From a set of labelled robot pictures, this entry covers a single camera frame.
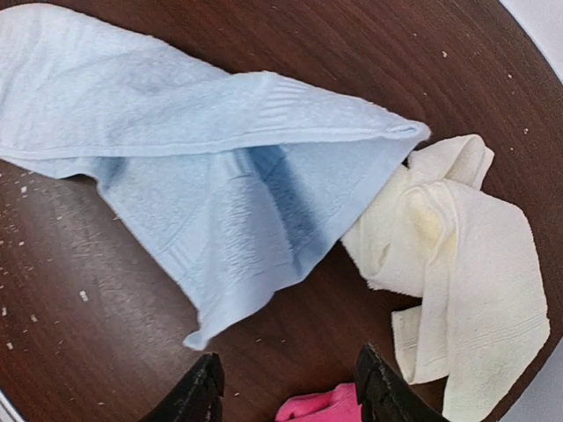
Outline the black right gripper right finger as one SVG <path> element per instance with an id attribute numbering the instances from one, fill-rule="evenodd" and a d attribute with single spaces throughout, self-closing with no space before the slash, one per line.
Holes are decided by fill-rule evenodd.
<path id="1" fill-rule="evenodd" d="M 407 384 L 371 344 L 365 344 L 355 365 L 355 391 L 361 421 L 447 422 Z"/>

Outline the light blue towel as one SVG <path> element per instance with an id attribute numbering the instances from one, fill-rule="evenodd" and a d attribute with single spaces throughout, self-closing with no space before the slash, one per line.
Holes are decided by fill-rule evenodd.
<path id="1" fill-rule="evenodd" d="M 194 350 L 304 280 L 429 134 L 60 6 L 1 13 L 2 159 L 93 178 L 195 306 Z"/>

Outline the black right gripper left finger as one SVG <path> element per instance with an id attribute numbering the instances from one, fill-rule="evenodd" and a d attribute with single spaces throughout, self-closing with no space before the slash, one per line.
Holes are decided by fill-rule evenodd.
<path id="1" fill-rule="evenodd" d="M 203 354 L 143 422 L 221 422 L 223 394 L 219 355 Z"/>

